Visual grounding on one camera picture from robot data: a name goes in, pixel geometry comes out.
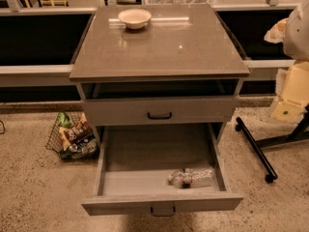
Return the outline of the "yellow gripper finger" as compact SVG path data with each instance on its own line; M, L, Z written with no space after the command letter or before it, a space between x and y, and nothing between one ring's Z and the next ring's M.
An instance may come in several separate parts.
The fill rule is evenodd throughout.
M264 40L268 43L279 44L284 40L287 19L281 19L268 30L264 36Z

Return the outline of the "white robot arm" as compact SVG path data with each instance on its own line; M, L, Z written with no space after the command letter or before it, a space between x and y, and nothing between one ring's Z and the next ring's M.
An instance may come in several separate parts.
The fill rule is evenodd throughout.
M287 18L276 22L264 40L282 43L284 53L297 61L309 61L309 0L301 1Z

